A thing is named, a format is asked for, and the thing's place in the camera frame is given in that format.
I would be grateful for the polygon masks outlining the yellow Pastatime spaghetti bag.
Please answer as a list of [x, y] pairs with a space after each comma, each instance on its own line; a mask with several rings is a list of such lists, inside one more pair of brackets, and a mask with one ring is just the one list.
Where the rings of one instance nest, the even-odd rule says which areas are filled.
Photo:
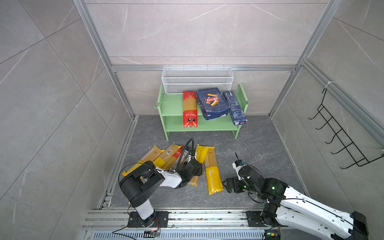
[[224, 187], [222, 184], [214, 147], [209, 147], [204, 164], [209, 195], [223, 191]]

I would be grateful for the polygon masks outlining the yellow top brown spaghetti bag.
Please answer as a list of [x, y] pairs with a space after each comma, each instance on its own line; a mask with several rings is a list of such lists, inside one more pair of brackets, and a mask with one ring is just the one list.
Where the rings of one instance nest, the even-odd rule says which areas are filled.
[[[205, 159], [206, 159], [206, 156], [208, 154], [208, 151], [209, 149], [211, 149], [211, 147], [208, 147], [208, 146], [201, 146], [201, 145], [197, 145], [197, 149], [196, 149], [196, 160], [203, 164]], [[191, 185], [191, 186], [194, 186], [194, 187], [198, 187], [198, 181], [199, 181], [199, 176], [194, 176], [192, 177], [192, 179], [190, 180], [190, 182], [188, 183], [188, 185]]]

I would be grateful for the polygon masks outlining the blue Barilla rigatoni box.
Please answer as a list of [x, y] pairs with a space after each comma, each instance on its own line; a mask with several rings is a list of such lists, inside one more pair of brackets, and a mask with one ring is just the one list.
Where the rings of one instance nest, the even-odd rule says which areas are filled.
[[230, 106], [218, 88], [196, 90], [196, 96], [205, 120], [229, 115]]

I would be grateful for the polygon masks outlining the long blue spaghetti box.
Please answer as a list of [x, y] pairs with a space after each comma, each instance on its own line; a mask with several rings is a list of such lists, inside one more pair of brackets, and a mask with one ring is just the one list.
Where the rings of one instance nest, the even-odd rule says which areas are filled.
[[243, 109], [237, 100], [235, 92], [225, 91], [223, 92], [223, 97], [226, 99], [226, 101], [230, 106], [229, 113], [230, 113], [233, 124], [235, 126], [246, 124], [248, 122], [248, 119], [244, 114]]

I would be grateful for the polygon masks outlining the clear black label pasta bag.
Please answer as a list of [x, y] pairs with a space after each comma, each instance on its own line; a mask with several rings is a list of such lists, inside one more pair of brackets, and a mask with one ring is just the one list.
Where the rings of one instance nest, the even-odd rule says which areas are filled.
[[189, 147], [185, 147], [182, 154], [182, 159], [180, 160], [180, 167], [187, 165], [190, 161], [192, 156], [195, 155], [195, 150], [191, 150]]

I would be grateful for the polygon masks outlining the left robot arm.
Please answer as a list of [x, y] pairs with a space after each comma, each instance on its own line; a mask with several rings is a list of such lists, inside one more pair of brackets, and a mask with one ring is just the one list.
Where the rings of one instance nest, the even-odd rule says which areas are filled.
[[170, 172], [157, 168], [153, 162], [139, 163], [135, 170], [119, 180], [119, 187], [142, 221], [153, 220], [156, 214], [150, 197], [158, 188], [183, 188], [202, 172], [203, 164], [194, 158], [181, 169]]

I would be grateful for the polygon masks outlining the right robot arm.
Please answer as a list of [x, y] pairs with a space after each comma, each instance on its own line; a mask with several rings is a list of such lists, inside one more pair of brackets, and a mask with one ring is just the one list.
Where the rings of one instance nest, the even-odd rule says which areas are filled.
[[233, 163], [237, 176], [224, 180], [228, 193], [256, 195], [262, 211], [247, 211], [250, 227], [291, 227], [323, 240], [367, 240], [365, 215], [324, 205], [275, 178], [264, 178], [241, 160]]

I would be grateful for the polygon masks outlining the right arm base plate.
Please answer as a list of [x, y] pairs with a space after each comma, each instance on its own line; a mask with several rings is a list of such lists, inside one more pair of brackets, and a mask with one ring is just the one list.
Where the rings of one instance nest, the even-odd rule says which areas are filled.
[[249, 227], [267, 227], [269, 226], [265, 223], [264, 218], [262, 216], [263, 211], [245, 211], [246, 220], [248, 222]]

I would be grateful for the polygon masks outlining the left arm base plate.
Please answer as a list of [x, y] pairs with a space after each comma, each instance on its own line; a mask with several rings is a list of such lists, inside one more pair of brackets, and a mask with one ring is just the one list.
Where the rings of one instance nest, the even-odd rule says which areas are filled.
[[137, 212], [131, 212], [128, 227], [129, 228], [166, 228], [169, 221], [169, 212], [154, 212], [149, 218], [143, 220]]

